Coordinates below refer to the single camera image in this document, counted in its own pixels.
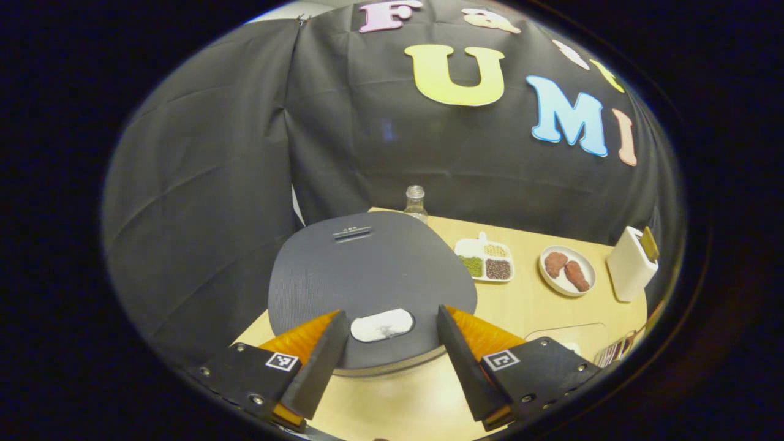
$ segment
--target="wooden table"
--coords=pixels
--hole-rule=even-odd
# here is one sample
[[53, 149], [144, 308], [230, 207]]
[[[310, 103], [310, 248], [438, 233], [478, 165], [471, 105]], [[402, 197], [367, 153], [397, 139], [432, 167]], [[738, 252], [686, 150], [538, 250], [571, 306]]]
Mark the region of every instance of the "wooden table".
[[[428, 225], [452, 248], [460, 239], [476, 239], [480, 231], [489, 241], [509, 247], [514, 278], [506, 283], [476, 282], [474, 315], [480, 319], [523, 338], [547, 335], [589, 361], [645, 324], [644, 293], [630, 303], [615, 299], [605, 264], [611, 246], [435, 216]], [[542, 279], [539, 255], [552, 245], [571, 247], [593, 264], [596, 282], [588, 294], [562, 296]], [[265, 311], [236, 341], [259, 345], [273, 337]], [[347, 441], [479, 439], [488, 434], [471, 417], [447, 355], [378, 377], [333, 375], [309, 424]]]

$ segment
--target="white plate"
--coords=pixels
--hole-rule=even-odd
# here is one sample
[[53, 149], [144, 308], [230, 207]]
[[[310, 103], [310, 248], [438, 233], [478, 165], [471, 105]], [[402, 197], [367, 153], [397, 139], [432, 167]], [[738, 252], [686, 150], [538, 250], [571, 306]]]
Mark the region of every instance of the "white plate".
[[[588, 282], [587, 291], [582, 293], [579, 292], [574, 284], [569, 282], [569, 279], [566, 278], [566, 272], [563, 268], [561, 269], [561, 272], [558, 273], [558, 277], [555, 279], [547, 274], [544, 266], [544, 260], [552, 252], [563, 253], [570, 261], [575, 261], [580, 264], [580, 268], [583, 270], [583, 275], [586, 278], [586, 282]], [[548, 246], [545, 248], [544, 251], [539, 255], [539, 272], [542, 273], [542, 277], [551, 288], [569, 297], [581, 297], [586, 295], [593, 289], [593, 284], [596, 282], [596, 271], [593, 269], [593, 265], [590, 264], [588, 259], [586, 259], [582, 254], [567, 246]]]
[[[495, 245], [500, 247], [506, 254], [505, 257], [490, 256], [485, 253], [485, 246]], [[479, 239], [460, 239], [455, 244], [455, 254], [463, 257], [479, 257], [482, 259], [482, 277], [473, 277], [474, 280], [483, 280], [485, 282], [509, 282], [514, 279], [514, 262], [512, 261], [512, 253], [509, 247], [500, 242], [490, 242], [487, 240], [487, 235], [484, 231], [479, 233]], [[508, 279], [490, 279], [487, 277], [487, 261], [506, 261], [509, 262], [509, 278]]]

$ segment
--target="yellow letter u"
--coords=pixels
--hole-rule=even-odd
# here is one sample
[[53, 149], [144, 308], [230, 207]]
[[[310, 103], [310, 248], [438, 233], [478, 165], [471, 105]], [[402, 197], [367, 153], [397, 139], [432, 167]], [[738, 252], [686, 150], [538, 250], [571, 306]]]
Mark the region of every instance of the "yellow letter u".
[[414, 59], [414, 82], [416, 88], [431, 100], [444, 104], [484, 106], [497, 101], [503, 95], [503, 54], [494, 49], [467, 47], [466, 53], [473, 55], [479, 64], [479, 84], [458, 86], [449, 77], [447, 55], [455, 52], [450, 46], [416, 45], [405, 48], [405, 53]]

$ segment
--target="green beans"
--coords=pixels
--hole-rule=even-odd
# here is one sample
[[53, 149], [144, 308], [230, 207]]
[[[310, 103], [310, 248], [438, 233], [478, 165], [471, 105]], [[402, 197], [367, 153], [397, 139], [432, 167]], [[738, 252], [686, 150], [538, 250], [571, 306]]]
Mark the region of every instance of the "green beans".
[[469, 274], [471, 277], [482, 277], [482, 259], [479, 257], [465, 257], [465, 256], [458, 256], [463, 264], [466, 265], [468, 268]]

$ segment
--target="gray mat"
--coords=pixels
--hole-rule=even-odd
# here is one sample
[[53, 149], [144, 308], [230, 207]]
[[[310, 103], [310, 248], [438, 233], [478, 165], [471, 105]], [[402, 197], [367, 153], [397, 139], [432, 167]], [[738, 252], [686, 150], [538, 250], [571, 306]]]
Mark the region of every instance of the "gray mat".
[[432, 352], [439, 304], [473, 313], [474, 281], [452, 247], [405, 214], [360, 213], [313, 224], [283, 246], [272, 270], [269, 315], [276, 335], [336, 309], [349, 323], [403, 308], [414, 328], [387, 340], [349, 336], [339, 370], [367, 370]]

